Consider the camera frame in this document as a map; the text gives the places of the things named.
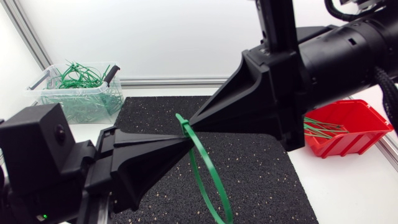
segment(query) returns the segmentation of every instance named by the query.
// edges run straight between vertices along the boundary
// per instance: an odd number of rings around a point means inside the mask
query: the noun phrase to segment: handle
[[[104,82],[108,83],[108,87],[109,84],[112,81],[112,78],[115,76],[116,72],[120,70],[120,68],[117,65],[113,65],[113,67],[111,68],[111,70],[108,72],[108,74],[105,76],[104,78]]]

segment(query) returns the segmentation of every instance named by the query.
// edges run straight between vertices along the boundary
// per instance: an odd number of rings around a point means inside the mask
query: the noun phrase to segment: green cable tie
[[[182,131],[183,131],[184,135],[186,137],[190,137],[192,139],[192,141],[193,141],[193,143],[195,143],[200,155],[202,156],[203,161],[205,161],[207,169],[210,172],[211,178],[213,178],[213,182],[215,183],[216,188],[217,188],[217,190],[218,190],[218,192],[220,194],[220,199],[221,199],[221,201],[223,203],[224,212],[225,212],[225,216],[226,216],[226,222],[228,224],[233,223],[233,214],[232,214],[231,205],[229,204],[228,196],[227,196],[227,194],[225,192],[223,183],[221,182],[221,179],[220,179],[220,177],[219,177],[219,175],[217,173],[217,170],[214,167],[213,163],[211,162],[211,159],[210,159],[209,155],[207,154],[205,148],[203,147],[203,144],[200,142],[198,136],[195,134],[195,132],[193,131],[193,129],[189,125],[189,121],[186,120],[186,119],[183,119],[182,116],[179,115],[178,113],[175,114],[175,116],[180,121],[180,124],[181,124]],[[203,196],[203,199],[205,200],[207,208],[209,209],[211,215],[213,216],[213,218],[216,220],[217,223],[225,224],[225,222],[217,214],[216,210],[214,209],[213,204],[211,204],[210,199],[207,196],[207,193],[206,193],[206,190],[205,190],[205,186],[203,185],[203,182],[201,181],[201,178],[200,178],[200,175],[199,175],[199,170],[198,170],[198,166],[197,166],[197,163],[196,163],[196,160],[195,160],[195,155],[193,153],[193,148],[189,151],[189,156],[191,158],[193,172],[195,173],[195,178],[197,180],[200,193]]]

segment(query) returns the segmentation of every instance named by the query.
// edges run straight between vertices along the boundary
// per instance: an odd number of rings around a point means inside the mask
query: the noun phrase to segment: clear plastic bin
[[[103,74],[117,65],[116,62],[81,63],[94,71]],[[60,103],[69,124],[113,124],[124,103],[122,88],[117,74],[109,86],[104,82],[96,88],[55,89],[60,82],[60,73],[68,69],[68,65],[51,65],[43,71],[43,75],[26,89],[26,95],[33,97],[38,105]]]

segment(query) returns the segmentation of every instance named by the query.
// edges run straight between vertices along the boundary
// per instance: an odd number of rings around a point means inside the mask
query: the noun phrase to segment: black rubber mat
[[[115,125],[127,133],[182,134],[175,113],[189,119],[207,96],[127,98]],[[234,223],[318,223],[282,146],[265,134],[197,133],[224,183]],[[224,219],[214,183],[195,149],[202,181]],[[214,223],[186,155],[115,223]]]

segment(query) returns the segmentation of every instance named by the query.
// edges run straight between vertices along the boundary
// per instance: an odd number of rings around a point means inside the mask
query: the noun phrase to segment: red plastic bin
[[[310,111],[305,116],[325,123],[341,124],[343,129],[349,131],[331,139],[306,135],[305,140],[312,151],[322,158],[350,153],[363,154],[394,129],[363,100],[340,100]]]

